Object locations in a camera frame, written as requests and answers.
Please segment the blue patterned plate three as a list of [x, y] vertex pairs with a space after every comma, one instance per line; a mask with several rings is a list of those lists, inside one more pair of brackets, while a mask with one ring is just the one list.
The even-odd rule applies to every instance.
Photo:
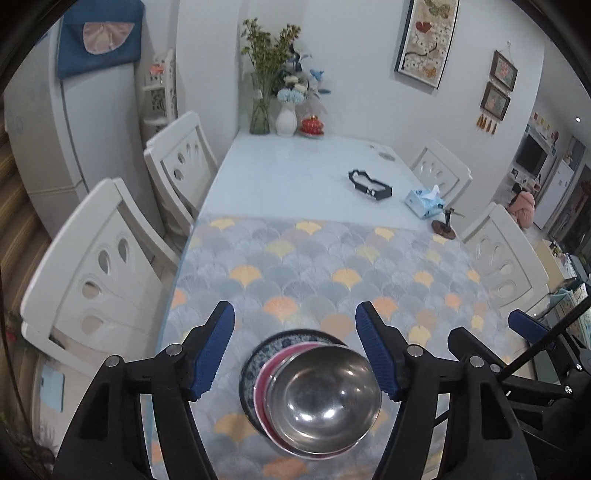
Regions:
[[345, 346], [345, 343], [337, 337], [322, 331], [311, 329], [287, 330], [276, 333], [260, 343], [242, 366], [238, 387], [240, 405], [242, 405], [242, 410], [254, 429], [262, 435], [264, 435], [264, 430], [262, 425], [260, 425], [259, 419], [256, 417], [256, 410], [254, 409], [253, 403], [256, 378], [259, 377], [259, 372], [262, 370], [263, 365], [272, 359], [274, 355], [280, 353], [281, 350], [307, 342]]

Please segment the white chair near right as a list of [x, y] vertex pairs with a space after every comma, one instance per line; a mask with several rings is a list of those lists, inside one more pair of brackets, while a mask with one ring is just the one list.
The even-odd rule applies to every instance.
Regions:
[[489, 204], [461, 239], [499, 313], [527, 312], [549, 293], [541, 260], [504, 206]]

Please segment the white chair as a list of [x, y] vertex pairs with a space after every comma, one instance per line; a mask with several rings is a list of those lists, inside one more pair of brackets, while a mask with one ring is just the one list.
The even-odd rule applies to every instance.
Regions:
[[178, 255], [154, 230], [124, 181], [99, 182], [76, 207], [24, 294], [23, 337], [57, 362], [91, 377], [103, 359], [150, 355]]
[[189, 236], [219, 167], [197, 112], [186, 112], [153, 136], [143, 156], [163, 208]]
[[431, 189], [439, 187], [447, 206], [454, 207], [473, 181], [471, 170], [439, 141], [426, 142], [411, 170], [421, 184]]
[[541, 260], [504, 206], [489, 204], [461, 239], [499, 313], [527, 312], [549, 293]]

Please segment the white chair near left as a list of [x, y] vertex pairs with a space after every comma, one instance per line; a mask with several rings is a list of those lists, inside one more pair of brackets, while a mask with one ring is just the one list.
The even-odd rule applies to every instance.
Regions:
[[91, 377], [103, 359], [150, 355], [178, 255], [154, 230], [124, 181], [99, 182], [76, 207], [24, 294], [23, 337], [57, 362]]

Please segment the blue tissue pack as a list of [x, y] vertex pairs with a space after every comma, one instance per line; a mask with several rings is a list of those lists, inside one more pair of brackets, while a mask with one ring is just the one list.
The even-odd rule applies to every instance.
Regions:
[[446, 201], [440, 196], [440, 188], [435, 185], [432, 189], [411, 190], [405, 204], [420, 219], [427, 219], [441, 214]]

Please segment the white chair far right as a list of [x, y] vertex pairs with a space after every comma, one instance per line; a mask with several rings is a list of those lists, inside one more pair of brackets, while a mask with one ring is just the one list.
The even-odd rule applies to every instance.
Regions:
[[473, 181], [471, 170], [439, 141], [426, 142], [411, 170], [421, 184], [431, 189], [439, 187], [447, 206], [454, 207]]

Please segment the fan pattern table mat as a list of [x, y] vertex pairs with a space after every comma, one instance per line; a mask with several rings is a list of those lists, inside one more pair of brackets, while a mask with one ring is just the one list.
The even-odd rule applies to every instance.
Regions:
[[427, 229], [204, 217], [183, 252], [161, 344], [183, 341], [221, 301], [235, 308], [235, 330], [211, 390], [191, 407], [221, 479], [369, 479], [394, 426], [399, 407], [385, 401], [372, 431], [339, 457], [308, 461], [276, 449], [238, 393], [243, 364], [274, 334], [312, 329], [360, 350], [355, 311], [369, 301], [408, 342], [440, 358], [457, 327], [507, 362], [525, 347], [463, 244]]

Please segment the white dining table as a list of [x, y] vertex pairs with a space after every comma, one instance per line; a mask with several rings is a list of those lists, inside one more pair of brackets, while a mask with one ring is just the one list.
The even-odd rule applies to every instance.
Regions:
[[[349, 182], [352, 170], [390, 185], [391, 198], [375, 201]], [[321, 220], [429, 231], [405, 204], [422, 184], [388, 146], [325, 135], [256, 136], [241, 131], [221, 162], [200, 215]]]

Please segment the small framed picture lower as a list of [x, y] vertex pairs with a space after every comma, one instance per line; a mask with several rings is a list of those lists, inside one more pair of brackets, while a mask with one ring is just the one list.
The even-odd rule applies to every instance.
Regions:
[[503, 121], [511, 99], [492, 82], [488, 82], [481, 102], [481, 109], [499, 121]]

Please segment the small framed picture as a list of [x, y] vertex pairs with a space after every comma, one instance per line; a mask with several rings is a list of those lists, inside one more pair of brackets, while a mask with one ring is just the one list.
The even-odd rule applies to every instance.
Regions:
[[496, 51], [491, 64], [490, 76], [505, 89], [513, 91], [518, 69], [501, 52]]
[[481, 102], [481, 109], [499, 121], [503, 121], [511, 99], [492, 82], [488, 82]]

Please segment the small framed picture upper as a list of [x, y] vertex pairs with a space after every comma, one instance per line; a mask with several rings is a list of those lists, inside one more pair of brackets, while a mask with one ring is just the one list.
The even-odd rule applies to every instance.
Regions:
[[518, 69], [501, 52], [496, 51], [491, 64], [490, 76], [505, 89], [513, 91]]

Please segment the red lidded dish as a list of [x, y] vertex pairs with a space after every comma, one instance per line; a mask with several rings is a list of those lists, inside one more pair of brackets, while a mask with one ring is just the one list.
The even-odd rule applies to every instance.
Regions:
[[321, 138], [325, 135], [325, 124], [317, 116], [311, 115], [301, 120], [298, 131], [308, 138]]

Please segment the white flower vase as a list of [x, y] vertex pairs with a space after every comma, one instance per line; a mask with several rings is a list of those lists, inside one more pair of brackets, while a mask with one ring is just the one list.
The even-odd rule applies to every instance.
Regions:
[[294, 103], [283, 103], [276, 117], [276, 134], [280, 137], [291, 137], [297, 131], [297, 114]]

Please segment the white chair far left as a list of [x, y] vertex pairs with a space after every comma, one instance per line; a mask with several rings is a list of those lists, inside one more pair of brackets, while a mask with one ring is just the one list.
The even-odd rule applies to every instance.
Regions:
[[153, 136], [143, 156], [163, 208], [189, 236], [219, 167], [197, 112], [186, 112]]

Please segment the green glass vase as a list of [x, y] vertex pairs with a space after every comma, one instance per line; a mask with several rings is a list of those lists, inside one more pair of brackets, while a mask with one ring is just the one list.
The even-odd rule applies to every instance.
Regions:
[[252, 101], [249, 133], [252, 135], [267, 135], [270, 133], [269, 100], [265, 97]]

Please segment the white refrigerator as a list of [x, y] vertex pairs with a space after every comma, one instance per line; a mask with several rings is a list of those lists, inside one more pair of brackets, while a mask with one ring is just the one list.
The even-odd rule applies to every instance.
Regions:
[[66, 80], [56, 74], [60, 26], [29, 52], [4, 91], [12, 152], [50, 236], [105, 178], [120, 177], [157, 232], [163, 223], [143, 158], [134, 68]]

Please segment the large framed picture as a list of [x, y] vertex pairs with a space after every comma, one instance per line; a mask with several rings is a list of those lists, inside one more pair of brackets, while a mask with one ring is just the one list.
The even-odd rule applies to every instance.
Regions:
[[459, 15], [459, 0], [411, 1], [396, 72], [438, 89]]

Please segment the blue cloth cover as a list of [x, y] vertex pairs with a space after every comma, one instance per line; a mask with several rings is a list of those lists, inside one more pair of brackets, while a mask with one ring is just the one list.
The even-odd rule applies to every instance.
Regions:
[[57, 77], [64, 80], [139, 61], [144, 11], [140, 0], [74, 3], [61, 21]]

